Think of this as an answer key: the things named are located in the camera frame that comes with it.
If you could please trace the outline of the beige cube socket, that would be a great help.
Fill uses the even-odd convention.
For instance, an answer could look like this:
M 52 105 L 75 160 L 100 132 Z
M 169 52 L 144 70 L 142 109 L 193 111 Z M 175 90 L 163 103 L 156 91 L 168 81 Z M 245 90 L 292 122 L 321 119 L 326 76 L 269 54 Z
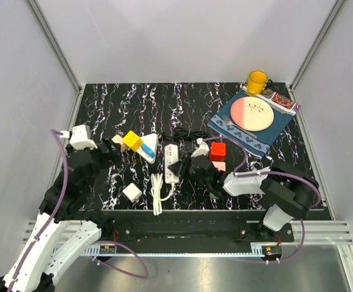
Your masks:
M 116 134 L 113 136 L 111 141 L 116 145 L 117 148 L 120 149 L 121 153 L 128 150 L 128 146 L 124 143 L 123 138 L 120 135 Z

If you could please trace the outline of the pink cube socket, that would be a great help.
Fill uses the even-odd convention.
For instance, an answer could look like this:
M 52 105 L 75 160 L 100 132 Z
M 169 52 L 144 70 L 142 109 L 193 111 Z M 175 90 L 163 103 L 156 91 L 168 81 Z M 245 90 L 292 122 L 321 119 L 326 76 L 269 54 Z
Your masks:
M 212 163 L 217 170 L 223 171 L 223 172 L 226 171 L 226 162 L 213 161 Z

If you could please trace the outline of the red cube socket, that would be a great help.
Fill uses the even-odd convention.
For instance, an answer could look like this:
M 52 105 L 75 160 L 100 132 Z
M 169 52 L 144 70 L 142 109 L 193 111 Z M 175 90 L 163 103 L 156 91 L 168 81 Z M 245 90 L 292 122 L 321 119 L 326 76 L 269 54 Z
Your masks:
M 214 162 L 224 162 L 226 158 L 226 144 L 224 142 L 212 142 L 209 158 Z

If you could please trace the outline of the yellow cube socket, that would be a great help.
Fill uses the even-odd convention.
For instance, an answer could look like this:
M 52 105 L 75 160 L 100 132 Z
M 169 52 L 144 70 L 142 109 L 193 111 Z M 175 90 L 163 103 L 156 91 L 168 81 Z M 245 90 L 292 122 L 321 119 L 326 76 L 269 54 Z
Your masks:
M 129 131 L 123 137 L 123 143 L 132 151 L 137 152 L 141 148 L 143 141 L 135 132 Z

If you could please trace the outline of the green power strip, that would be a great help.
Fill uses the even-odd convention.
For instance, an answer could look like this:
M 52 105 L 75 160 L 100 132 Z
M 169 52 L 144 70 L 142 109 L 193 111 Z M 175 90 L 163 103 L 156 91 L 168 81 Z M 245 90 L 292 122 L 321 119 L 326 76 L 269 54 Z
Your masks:
M 214 200 L 219 199 L 219 197 L 212 192 L 209 193 L 209 197 L 210 197 L 210 199 L 214 199 Z

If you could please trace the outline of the blue plug adapter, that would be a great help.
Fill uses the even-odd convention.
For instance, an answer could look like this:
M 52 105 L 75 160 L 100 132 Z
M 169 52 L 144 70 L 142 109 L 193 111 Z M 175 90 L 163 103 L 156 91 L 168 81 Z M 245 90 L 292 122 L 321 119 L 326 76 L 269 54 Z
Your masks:
M 142 144 L 141 145 L 142 151 L 149 156 L 150 158 L 154 158 L 155 157 L 155 153 L 154 151 L 146 144 Z

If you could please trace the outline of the white triangular power strip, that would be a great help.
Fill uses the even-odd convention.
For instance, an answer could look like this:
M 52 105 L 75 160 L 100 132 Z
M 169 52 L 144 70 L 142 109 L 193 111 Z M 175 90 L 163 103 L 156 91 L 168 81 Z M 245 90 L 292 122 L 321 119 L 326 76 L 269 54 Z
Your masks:
M 141 137 L 143 147 L 137 150 L 137 154 L 145 159 L 149 164 L 154 164 L 158 149 L 158 135 L 156 133 L 148 134 Z

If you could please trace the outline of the white rectangular power strip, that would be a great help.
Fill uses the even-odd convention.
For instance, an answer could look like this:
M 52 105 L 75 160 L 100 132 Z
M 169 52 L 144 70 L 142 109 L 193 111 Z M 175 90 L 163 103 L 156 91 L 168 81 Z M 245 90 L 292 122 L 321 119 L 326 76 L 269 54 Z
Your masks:
M 169 167 L 178 162 L 178 160 L 178 146 L 175 144 L 166 145 L 164 147 L 164 181 L 166 184 L 176 184 L 179 181 L 179 177 L 174 175 L 169 169 Z

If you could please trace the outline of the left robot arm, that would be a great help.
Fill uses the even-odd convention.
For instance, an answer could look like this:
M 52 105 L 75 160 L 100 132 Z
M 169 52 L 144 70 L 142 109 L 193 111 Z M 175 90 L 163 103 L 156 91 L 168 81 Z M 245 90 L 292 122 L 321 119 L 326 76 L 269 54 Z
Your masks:
M 60 149 L 63 169 L 44 194 L 35 227 L 18 260 L 0 277 L 0 291 L 54 291 L 62 275 L 94 242 L 113 238 L 113 219 L 90 212 L 77 232 L 57 251 L 54 247 L 86 203 L 101 170 L 122 162 L 121 145 L 103 139 L 100 145 Z

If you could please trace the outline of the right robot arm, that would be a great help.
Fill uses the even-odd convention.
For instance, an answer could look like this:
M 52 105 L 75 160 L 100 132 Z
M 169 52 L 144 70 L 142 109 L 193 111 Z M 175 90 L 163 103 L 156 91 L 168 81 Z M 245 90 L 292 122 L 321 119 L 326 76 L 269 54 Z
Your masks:
M 258 234 L 272 241 L 282 227 L 293 219 L 303 220 L 321 202 L 319 184 L 309 175 L 282 161 L 262 170 L 229 172 L 219 170 L 207 155 L 186 153 L 178 157 L 178 149 L 166 151 L 166 179 L 194 180 L 205 186 L 216 198 L 261 194 L 265 215 Z

